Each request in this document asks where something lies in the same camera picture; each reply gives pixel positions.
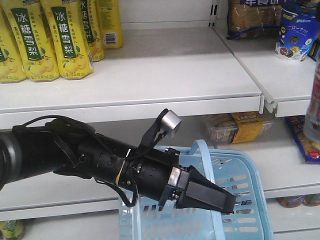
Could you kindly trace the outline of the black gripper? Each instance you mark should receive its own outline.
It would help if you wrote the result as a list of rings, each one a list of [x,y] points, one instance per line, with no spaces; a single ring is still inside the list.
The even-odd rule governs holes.
[[[193,165],[180,165],[180,152],[152,149],[141,157],[131,156],[119,172],[119,187],[158,202],[176,201],[177,209],[197,208],[224,214],[234,212],[236,197],[205,178]]]

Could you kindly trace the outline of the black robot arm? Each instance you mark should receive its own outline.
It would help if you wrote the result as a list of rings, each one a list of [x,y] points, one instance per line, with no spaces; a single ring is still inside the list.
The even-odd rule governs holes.
[[[53,172],[94,179],[117,192],[127,207],[134,207],[143,195],[160,207],[171,200],[178,209],[232,213],[236,203],[232,193],[194,166],[180,165],[179,151],[155,148],[164,137],[174,135],[180,123],[179,117],[165,110],[137,147],[65,116],[50,115],[44,126],[34,126],[33,121],[16,125],[0,134],[0,184]]]

